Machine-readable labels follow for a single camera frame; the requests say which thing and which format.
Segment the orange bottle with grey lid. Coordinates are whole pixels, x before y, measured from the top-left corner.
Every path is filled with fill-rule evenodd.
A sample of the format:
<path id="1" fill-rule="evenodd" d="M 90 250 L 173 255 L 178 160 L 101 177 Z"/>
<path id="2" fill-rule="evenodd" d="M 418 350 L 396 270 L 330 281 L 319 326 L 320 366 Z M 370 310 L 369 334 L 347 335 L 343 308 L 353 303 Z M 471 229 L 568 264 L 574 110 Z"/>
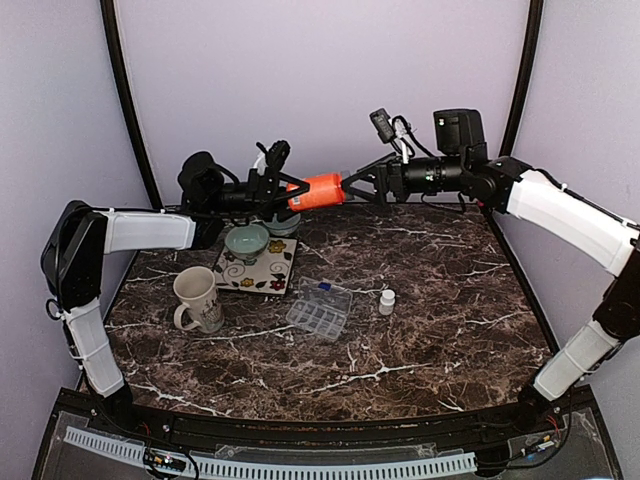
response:
<path id="1" fill-rule="evenodd" d="M 289 199 L 289 208 L 301 212 L 343 204 L 347 195 L 342 189 L 342 180 L 343 175 L 339 172 L 305 178 L 309 191 Z"/>

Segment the clear plastic pill organizer box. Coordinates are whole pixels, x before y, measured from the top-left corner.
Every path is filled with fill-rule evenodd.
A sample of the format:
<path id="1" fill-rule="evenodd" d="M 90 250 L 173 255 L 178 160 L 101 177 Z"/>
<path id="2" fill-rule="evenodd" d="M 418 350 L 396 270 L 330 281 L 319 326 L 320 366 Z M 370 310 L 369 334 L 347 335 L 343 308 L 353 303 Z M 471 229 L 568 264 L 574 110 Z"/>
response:
<path id="1" fill-rule="evenodd" d="M 307 333 L 335 341 L 345 327 L 352 299 L 352 292 L 342 286 L 301 277 L 297 297 L 285 320 Z"/>

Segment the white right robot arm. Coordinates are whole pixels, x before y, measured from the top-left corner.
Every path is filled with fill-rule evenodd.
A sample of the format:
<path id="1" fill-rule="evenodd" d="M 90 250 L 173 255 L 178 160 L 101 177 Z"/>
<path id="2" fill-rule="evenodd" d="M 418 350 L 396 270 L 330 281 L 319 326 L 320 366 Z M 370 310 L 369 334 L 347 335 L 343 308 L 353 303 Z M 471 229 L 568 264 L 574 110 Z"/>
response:
<path id="1" fill-rule="evenodd" d="M 411 194 L 456 192 L 480 205 L 530 222 L 595 260 L 613 281 L 591 320 L 524 388 L 510 413 L 521 434 L 534 432 L 549 405 L 639 334 L 639 226 L 606 211 L 513 157 L 472 159 L 467 154 L 414 158 L 383 157 L 341 182 L 342 189 L 371 203 L 387 195 L 398 202 Z"/>

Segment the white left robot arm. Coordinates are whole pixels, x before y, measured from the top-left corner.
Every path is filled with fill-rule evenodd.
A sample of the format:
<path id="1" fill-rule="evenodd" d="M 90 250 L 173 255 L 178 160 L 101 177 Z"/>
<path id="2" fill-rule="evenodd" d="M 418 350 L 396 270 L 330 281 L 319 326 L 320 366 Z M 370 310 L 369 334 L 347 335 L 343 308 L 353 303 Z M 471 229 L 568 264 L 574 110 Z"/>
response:
<path id="1" fill-rule="evenodd" d="M 307 181 L 272 168 L 252 169 L 247 181 L 224 181 L 226 169 L 207 167 L 178 177 L 183 194 L 175 209 L 98 208 L 67 204 L 41 254 L 51 293 L 46 311 L 63 323 L 72 358 L 90 387 L 107 399 L 125 390 L 101 312 L 103 263 L 116 252 L 204 250 L 225 225 L 284 215 L 289 201 L 309 191 Z"/>

